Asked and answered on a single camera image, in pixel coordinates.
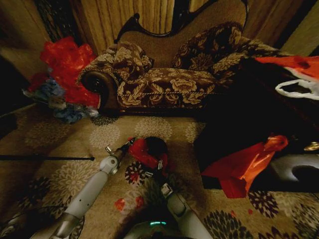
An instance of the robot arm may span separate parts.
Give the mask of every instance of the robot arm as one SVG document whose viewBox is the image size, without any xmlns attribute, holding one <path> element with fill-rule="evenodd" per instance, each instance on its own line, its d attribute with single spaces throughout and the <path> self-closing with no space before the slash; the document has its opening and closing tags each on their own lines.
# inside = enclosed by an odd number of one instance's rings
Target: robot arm
<svg viewBox="0 0 319 239">
<path fill-rule="evenodd" d="M 94 174 L 89 181 L 85 184 L 78 195 L 72 200 L 68 208 L 59 218 L 57 226 L 52 226 L 51 237 L 55 239 L 64 239 L 69 236 L 73 229 L 77 226 L 80 219 L 91 208 L 99 194 L 101 193 L 104 185 L 108 181 L 109 174 L 115 174 L 118 171 L 121 159 L 124 157 L 130 145 L 133 144 L 135 138 L 129 140 L 122 147 L 118 148 L 115 152 L 112 152 L 109 147 L 106 150 L 110 156 L 104 158 L 100 164 L 100 171 Z M 32 239 L 43 239 L 41 232 L 33 235 Z"/>
</svg>

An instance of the brocade upholstery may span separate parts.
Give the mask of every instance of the brocade upholstery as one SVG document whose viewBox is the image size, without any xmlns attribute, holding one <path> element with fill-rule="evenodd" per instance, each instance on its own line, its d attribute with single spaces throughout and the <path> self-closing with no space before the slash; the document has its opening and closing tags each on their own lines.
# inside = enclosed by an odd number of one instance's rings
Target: brocade upholstery
<svg viewBox="0 0 319 239">
<path fill-rule="evenodd" d="M 218 82 L 208 72 L 153 68 L 133 83 L 123 81 L 118 102 L 125 108 L 201 108 L 201 100 L 218 91 Z"/>
<path fill-rule="evenodd" d="M 238 23 L 226 22 L 198 33 L 179 48 L 172 67 L 208 71 L 228 87 L 242 58 L 289 55 L 261 41 L 243 37 L 241 31 Z"/>
<path fill-rule="evenodd" d="M 139 46 L 127 41 L 120 42 L 114 57 L 113 68 L 123 80 L 134 81 L 147 72 L 153 65 L 145 51 Z"/>
<path fill-rule="evenodd" d="M 139 46 L 129 42 L 119 42 L 103 51 L 103 54 L 86 66 L 78 77 L 96 71 L 109 75 L 119 86 L 125 81 L 134 81 L 153 66 L 154 60 L 149 58 Z"/>
<path fill-rule="evenodd" d="M 207 95 L 221 94 L 234 81 L 242 58 L 288 54 L 242 36 L 242 26 L 226 22 L 182 44 L 173 68 L 152 68 L 139 46 L 120 42 L 97 57 L 87 71 L 103 72 L 116 82 L 122 108 L 201 108 Z"/>
</svg>

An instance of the patterned rug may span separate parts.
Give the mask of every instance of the patterned rug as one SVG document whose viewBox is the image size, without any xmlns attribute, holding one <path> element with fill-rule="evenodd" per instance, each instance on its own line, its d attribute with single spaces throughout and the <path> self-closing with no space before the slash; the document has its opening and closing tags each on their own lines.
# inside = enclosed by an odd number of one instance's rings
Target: patterned rug
<svg viewBox="0 0 319 239">
<path fill-rule="evenodd" d="M 1 139 L 0 154 L 94 156 L 95 160 L 0 161 L 0 238 L 21 229 L 11 220 L 21 214 L 36 211 L 37 218 L 57 218 L 97 172 L 107 156 L 104 147 L 109 144 L 115 149 L 130 136 L 166 141 L 169 160 L 175 165 L 169 181 L 213 238 L 319 238 L 318 194 L 258 191 L 244 199 L 227 199 L 221 190 L 205 190 L 192 147 L 204 124 L 192 118 L 101 116 L 67 125 L 39 106 L 15 116 L 17 129 Z M 143 220 L 144 210 L 160 208 L 163 202 L 158 185 L 126 155 L 70 238 L 118 238 L 132 222 Z"/>
</svg>

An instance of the red object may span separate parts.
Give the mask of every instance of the red object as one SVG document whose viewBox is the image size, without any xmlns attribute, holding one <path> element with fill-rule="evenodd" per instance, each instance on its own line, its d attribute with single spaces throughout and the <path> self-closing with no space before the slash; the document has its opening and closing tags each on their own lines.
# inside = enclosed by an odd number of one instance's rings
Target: red object
<svg viewBox="0 0 319 239">
<path fill-rule="evenodd" d="M 40 59 L 52 68 L 51 76 L 65 89 L 65 100 L 86 106 L 99 106 L 100 97 L 77 84 L 81 70 L 95 59 L 88 44 L 78 47 L 71 36 L 44 44 Z"/>
<path fill-rule="evenodd" d="M 163 174 L 165 174 L 165 170 L 167 167 L 167 154 L 161 154 L 158 159 L 148 154 L 148 146 L 146 140 L 144 138 L 139 138 L 135 140 L 134 144 L 130 146 L 129 153 L 143 165 L 155 169 L 158 164 L 159 160 L 163 161 Z"/>
<path fill-rule="evenodd" d="M 266 144 L 257 143 L 213 162 L 202 175 L 218 178 L 227 198 L 244 198 L 255 177 L 267 167 L 275 152 L 287 145 L 285 136 L 271 136 Z"/>
<path fill-rule="evenodd" d="M 236 217 L 236 213 L 233 210 L 230 211 L 230 214 L 232 217 L 234 217 L 234 218 Z"/>
<path fill-rule="evenodd" d="M 125 201 L 123 198 L 119 198 L 115 203 L 115 207 L 117 210 L 122 211 L 125 206 Z"/>
<path fill-rule="evenodd" d="M 46 73 L 36 73 L 34 74 L 31 79 L 31 85 L 28 87 L 28 91 L 33 92 L 39 88 L 47 79 L 49 78 L 48 74 Z"/>
<path fill-rule="evenodd" d="M 275 63 L 283 67 L 295 68 L 319 80 L 319 56 L 257 57 L 255 59 L 261 63 Z"/>
<path fill-rule="evenodd" d="M 141 208 L 144 206 L 144 198 L 142 196 L 138 196 L 135 198 L 136 208 Z"/>
</svg>

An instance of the black object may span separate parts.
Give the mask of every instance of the black object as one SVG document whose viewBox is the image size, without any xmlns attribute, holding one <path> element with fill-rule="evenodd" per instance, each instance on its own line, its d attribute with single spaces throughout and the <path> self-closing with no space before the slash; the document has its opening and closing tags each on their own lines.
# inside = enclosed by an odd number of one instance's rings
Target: black object
<svg viewBox="0 0 319 239">
<path fill-rule="evenodd" d="M 35 0 L 34 3 L 52 42 L 73 36 L 78 45 L 82 44 L 69 1 Z"/>
<path fill-rule="evenodd" d="M 167 153 L 167 145 L 164 140 L 161 138 L 157 138 L 154 136 L 147 137 L 146 144 L 148 146 L 148 154 L 154 157 L 161 155 L 163 153 Z"/>
<path fill-rule="evenodd" d="M 217 1 L 218 0 L 208 0 L 198 10 L 196 10 L 195 12 L 190 12 L 189 11 L 190 0 L 175 0 L 171 31 L 167 33 L 162 33 L 162 34 L 152 33 L 145 30 L 139 23 L 140 15 L 138 13 L 135 13 L 123 25 L 123 27 L 121 28 L 118 34 L 118 37 L 114 40 L 114 43 L 118 43 L 121 36 L 128 31 L 138 31 L 146 35 L 150 35 L 154 37 L 174 36 L 181 29 L 183 29 L 190 22 L 192 22 L 203 10 L 205 10 L 208 6 L 210 6 L 211 4 L 214 4 L 214 2 L 217 2 Z M 247 21 L 247 15 L 248 15 L 248 3 L 247 3 L 247 0 L 241 0 L 241 2 L 244 4 L 246 9 L 246 16 L 245 16 L 245 22 L 244 22 L 244 26 L 245 26 Z"/>
<path fill-rule="evenodd" d="M 17 124 L 14 114 L 9 114 L 0 118 L 0 139 L 15 129 L 17 129 Z"/>
<path fill-rule="evenodd" d="M 0 116 L 34 103 L 21 90 L 30 85 L 28 80 L 2 56 L 0 56 L 0 70 L 5 72 L 0 90 Z"/>
<path fill-rule="evenodd" d="M 40 161 L 40 160 L 91 160 L 94 161 L 95 157 L 77 158 L 77 157 L 47 157 L 39 154 L 35 155 L 0 155 L 0 161 L 4 160 L 22 160 L 22 161 Z"/>
<path fill-rule="evenodd" d="M 289 144 L 275 157 L 286 154 L 318 154 L 304 151 L 312 141 L 319 141 L 319 102 L 282 96 L 275 87 L 296 79 L 275 64 L 253 59 L 241 62 L 236 84 L 228 96 L 218 96 L 209 103 L 207 126 L 194 142 L 201 172 L 212 162 L 233 152 L 264 142 L 274 134 L 285 135 Z M 217 178 L 202 176 L 204 188 L 220 188 Z M 268 167 L 254 180 L 251 190 L 311 191 L 304 184 L 285 185 L 276 181 Z"/>
</svg>

